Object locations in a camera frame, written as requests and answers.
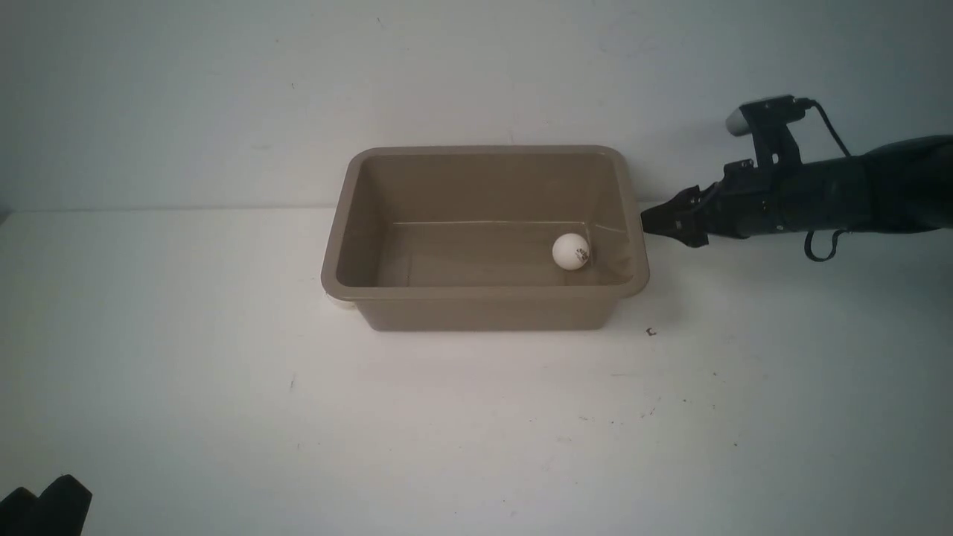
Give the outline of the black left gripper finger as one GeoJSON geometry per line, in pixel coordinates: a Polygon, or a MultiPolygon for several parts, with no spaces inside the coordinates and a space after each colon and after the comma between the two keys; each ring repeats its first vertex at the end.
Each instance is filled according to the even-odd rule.
{"type": "Polygon", "coordinates": [[[15,488],[0,506],[1,535],[13,535],[34,507],[36,495],[26,488],[15,488]]]}
{"type": "Polygon", "coordinates": [[[93,494],[72,475],[55,479],[30,512],[31,535],[81,535],[93,494]]]}

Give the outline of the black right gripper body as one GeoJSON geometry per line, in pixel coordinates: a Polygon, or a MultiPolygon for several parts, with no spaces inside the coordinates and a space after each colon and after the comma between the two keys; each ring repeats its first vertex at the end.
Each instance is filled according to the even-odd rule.
{"type": "Polygon", "coordinates": [[[756,235],[808,233],[795,221],[792,188],[807,165],[730,162],[722,180],[698,195],[695,227],[705,235],[746,240],[756,235]]]}

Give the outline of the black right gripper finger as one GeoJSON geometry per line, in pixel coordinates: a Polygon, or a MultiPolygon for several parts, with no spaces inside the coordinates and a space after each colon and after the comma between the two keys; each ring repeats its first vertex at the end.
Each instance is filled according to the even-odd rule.
{"type": "Polygon", "coordinates": [[[681,226],[680,223],[675,223],[671,226],[660,226],[654,230],[654,233],[669,237],[693,249],[705,247],[710,243],[708,234],[704,229],[699,229],[694,225],[681,226]]]}
{"type": "Polygon", "coordinates": [[[698,233],[695,204],[701,199],[701,188],[682,190],[667,202],[641,213],[641,227],[646,233],[698,233]]]}

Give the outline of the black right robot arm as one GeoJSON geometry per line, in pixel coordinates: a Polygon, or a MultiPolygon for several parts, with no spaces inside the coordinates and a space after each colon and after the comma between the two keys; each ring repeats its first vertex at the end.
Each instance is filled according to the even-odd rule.
{"type": "Polygon", "coordinates": [[[837,231],[915,234],[951,227],[951,137],[896,142],[860,156],[758,167],[724,167],[641,214],[643,230],[698,248],[710,235],[837,231]]]}

